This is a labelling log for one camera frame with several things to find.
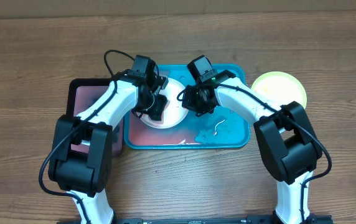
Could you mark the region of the white plate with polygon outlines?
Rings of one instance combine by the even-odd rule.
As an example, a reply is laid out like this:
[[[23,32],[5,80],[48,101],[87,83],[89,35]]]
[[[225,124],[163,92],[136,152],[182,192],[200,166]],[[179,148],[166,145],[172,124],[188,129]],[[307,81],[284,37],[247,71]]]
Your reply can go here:
[[[167,97],[167,105],[162,113],[162,120],[164,124],[157,126],[150,126],[148,124],[146,125],[157,129],[167,129],[172,128],[183,121],[189,110],[182,107],[182,103],[177,100],[177,96],[182,90],[184,90],[184,88],[185,87],[183,84],[181,84],[181,82],[173,78],[168,78],[168,84],[166,85],[165,89],[159,92],[160,95]]]

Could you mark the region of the yellow-green plate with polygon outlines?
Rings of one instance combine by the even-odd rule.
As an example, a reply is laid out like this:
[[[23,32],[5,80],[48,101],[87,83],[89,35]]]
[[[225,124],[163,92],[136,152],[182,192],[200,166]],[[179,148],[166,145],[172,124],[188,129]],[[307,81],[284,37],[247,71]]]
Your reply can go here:
[[[259,76],[251,89],[282,105],[296,101],[303,108],[307,105],[306,91],[301,82],[285,72],[267,72]]]

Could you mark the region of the green and orange sponge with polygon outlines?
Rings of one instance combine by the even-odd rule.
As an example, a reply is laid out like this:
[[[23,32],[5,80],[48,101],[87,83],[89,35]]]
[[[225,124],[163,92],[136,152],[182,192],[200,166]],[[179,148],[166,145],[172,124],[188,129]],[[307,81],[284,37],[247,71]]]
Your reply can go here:
[[[145,114],[143,116],[143,121],[150,126],[157,126],[157,125],[164,124],[163,120],[160,120],[160,121],[153,120],[153,119],[151,119],[151,117],[148,114]]]

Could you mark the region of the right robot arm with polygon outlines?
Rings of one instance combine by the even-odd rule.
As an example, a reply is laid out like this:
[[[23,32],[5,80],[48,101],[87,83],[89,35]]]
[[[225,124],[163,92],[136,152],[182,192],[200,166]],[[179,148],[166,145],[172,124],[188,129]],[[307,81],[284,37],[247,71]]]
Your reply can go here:
[[[197,77],[177,99],[197,116],[221,106],[235,112],[255,130],[261,160],[276,180],[278,202],[273,223],[314,223],[308,208],[308,187],[325,148],[306,114],[303,85],[284,72],[268,72],[246,86],[224,70]]]

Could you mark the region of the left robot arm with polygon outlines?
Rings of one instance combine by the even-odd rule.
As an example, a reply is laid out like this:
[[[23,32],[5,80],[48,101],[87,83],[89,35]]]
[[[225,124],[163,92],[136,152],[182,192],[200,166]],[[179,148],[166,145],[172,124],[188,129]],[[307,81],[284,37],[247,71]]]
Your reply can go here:
[[[81,223],[113,223],[115,213],[108,203],[108,183],[113,129],[131,110],[161,118],[167,98],[159,92],[168,79],[132,70],[117,73],[94,104],[76,116],[62,115],[56,123],[52,150],[39,172],[56,182],[57,196],[71,197]]]

